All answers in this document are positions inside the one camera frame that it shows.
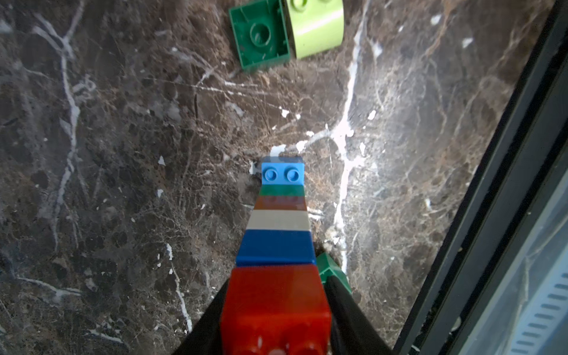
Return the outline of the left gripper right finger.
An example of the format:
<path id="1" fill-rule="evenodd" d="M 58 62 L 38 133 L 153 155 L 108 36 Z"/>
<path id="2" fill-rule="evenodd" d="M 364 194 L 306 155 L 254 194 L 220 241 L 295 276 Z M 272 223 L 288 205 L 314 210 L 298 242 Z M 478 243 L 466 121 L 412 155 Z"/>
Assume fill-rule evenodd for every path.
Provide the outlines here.
<path id="1" fill-rule="evenodd" d="M 324 290 L 332 313 L 331 353 L 381 355 L 393 353 L 338 277 L 329 276 Z"/>

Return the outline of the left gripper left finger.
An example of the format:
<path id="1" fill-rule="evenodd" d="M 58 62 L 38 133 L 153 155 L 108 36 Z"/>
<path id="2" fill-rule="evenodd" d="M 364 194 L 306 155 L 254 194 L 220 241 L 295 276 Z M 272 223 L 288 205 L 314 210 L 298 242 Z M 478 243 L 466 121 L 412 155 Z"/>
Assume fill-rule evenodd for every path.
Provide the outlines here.
<path id="1" fill-rule="evenodd" d="M 197 325 L 172 353 L 173 355 L 223 354 L 220 318 L 223 312 L 228 284 L 229 280 L 226 280 Z"/>

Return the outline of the red lego brick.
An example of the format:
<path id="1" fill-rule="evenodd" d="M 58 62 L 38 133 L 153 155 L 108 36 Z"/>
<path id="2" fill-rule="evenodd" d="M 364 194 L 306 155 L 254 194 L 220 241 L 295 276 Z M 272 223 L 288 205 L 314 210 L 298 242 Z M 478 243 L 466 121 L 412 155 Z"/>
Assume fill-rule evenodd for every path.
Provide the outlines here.
<path id="1" fill-rule="evenodd" d="M 331 311 L 317 267 L 237 267 L 220 318 L 225 354 L 326 354 Z"/>

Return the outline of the dark blue lego brick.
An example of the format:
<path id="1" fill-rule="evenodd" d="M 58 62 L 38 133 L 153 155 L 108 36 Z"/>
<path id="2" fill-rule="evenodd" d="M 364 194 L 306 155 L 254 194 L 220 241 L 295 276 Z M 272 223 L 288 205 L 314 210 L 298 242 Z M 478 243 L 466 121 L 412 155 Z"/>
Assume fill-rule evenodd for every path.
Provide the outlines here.
<path id="1" fill-rule="evenodd" d="M 248 229 L 236 266 L 316 264 L 312 234 L 306 231 Z"/>

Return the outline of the white lego brick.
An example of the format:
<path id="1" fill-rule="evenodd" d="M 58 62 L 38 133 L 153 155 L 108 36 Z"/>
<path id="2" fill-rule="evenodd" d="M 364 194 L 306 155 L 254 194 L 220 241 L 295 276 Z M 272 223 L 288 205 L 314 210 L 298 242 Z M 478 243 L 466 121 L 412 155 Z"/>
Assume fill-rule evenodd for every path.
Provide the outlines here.
<path id="1" fill-rule="evenodd" d="M 307 211 L 253 210 L 246 229 L 310 232 Z"/>

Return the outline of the orange lego brick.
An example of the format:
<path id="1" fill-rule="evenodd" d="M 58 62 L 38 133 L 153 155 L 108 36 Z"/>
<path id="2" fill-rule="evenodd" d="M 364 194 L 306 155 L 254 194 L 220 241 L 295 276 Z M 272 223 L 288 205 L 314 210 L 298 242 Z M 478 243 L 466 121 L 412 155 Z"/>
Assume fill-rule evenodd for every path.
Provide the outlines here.
<path id="1" fill-rule="evenodd" d="M 306 211 L 306 199 L 303 196 L 259 196 L 255 210 Z"/>

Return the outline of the small green lego brick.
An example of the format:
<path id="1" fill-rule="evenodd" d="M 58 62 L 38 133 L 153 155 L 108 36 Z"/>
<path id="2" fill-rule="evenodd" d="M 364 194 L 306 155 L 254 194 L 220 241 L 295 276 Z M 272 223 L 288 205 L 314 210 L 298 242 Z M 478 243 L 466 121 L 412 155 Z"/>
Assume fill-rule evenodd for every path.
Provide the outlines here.
<path id="1" fill-rule="evenodd" d="M 304 186 L 302 185 L 262 185 L 259 195 L 276 197 L 304 197 L 306 194 Z"/>

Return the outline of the long blue lego brick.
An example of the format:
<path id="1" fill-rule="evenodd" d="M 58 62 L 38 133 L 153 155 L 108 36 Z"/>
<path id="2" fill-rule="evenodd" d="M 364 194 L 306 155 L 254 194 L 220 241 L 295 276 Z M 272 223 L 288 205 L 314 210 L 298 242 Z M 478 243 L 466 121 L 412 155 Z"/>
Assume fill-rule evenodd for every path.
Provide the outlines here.
<path id="1" fill-rule="evenodd" d="M 305 184 L 305 164 L 301 157 L 265 157 L 261 161 L 263 185 Z"/>

